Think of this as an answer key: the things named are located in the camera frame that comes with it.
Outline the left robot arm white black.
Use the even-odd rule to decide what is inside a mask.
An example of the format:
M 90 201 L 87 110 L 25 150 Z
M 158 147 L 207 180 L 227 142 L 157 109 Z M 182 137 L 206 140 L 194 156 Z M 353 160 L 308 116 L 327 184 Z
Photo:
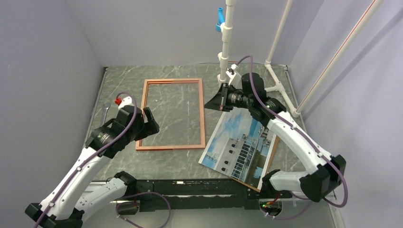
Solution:
M 138 192 L 137 179 L 118 172 L 101 188 L 83 196 L 96 174 L 133 141 L 158 133 L 160 127 L 149 107 L 119 105 L 116 118 L 96 128 L 60 184 L 40 203 L 31 203 L 25 213 L 35 227 L 80 228 L 85 220 L 114 199 L 129 200 Z

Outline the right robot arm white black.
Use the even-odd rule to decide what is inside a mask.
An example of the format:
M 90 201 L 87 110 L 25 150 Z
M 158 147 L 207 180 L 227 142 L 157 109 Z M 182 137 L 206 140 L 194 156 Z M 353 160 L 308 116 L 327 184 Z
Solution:
M 281 191 L 302 192 L 309 200 L 320 202 L 340 185 L 347 203 L 348 188 L 344 178 L 346 160 L 323 149 L 293 120 L 286 107 L 276 98 L 267 96 L 264 81 L 257 73 L 241 77 L 241 88 L 223 83 L 217 94 L 204 108 L 230 112 L 233 108 L 247 109 L 251 117 L 278 136 L 299 158 L 305 172 L 273 170 L 262 178 L 262 192 L 274 197 Z

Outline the orange wooden picture frame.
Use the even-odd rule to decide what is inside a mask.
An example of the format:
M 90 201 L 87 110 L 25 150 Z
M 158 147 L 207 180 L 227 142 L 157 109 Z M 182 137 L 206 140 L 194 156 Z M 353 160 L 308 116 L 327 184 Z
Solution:
M 141 108 L 145 108 L 148 97 L 149 85 L 159 84 L 197 84 L 199 98 L 199 120 L 200 120 L 200 144 L 188 145 L 164 145 L 164 146 L 142 146 L 142 140 L 136 142 L 135 149 L 137 151 L 163 151 L 163 150 L 193 150 L 204 149 L 206 146 L 205 139 L 205 118 L 204 118 L 204 99 L 203 99 L 203 84 L 201 78 L 177 78 L 177 79 L 145 79 L 142 93 Z

